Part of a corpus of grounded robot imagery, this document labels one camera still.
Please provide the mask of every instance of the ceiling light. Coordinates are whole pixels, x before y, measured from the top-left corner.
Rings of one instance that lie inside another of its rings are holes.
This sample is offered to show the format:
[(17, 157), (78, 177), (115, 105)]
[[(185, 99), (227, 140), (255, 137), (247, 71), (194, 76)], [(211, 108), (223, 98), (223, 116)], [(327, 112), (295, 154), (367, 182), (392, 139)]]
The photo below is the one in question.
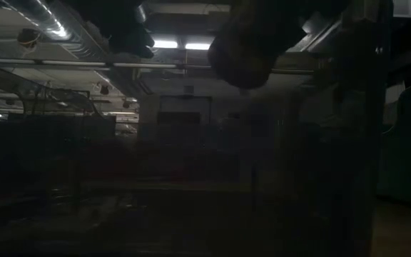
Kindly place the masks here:
[(190, 50), (208, 50), (210, 44), (186, 44), (185, 48)]
[(176, 41), (164, 41), (164, 40), (155, 40), (155, 45), (153, 47), (156, 48), (177, 48), (178, 44)]

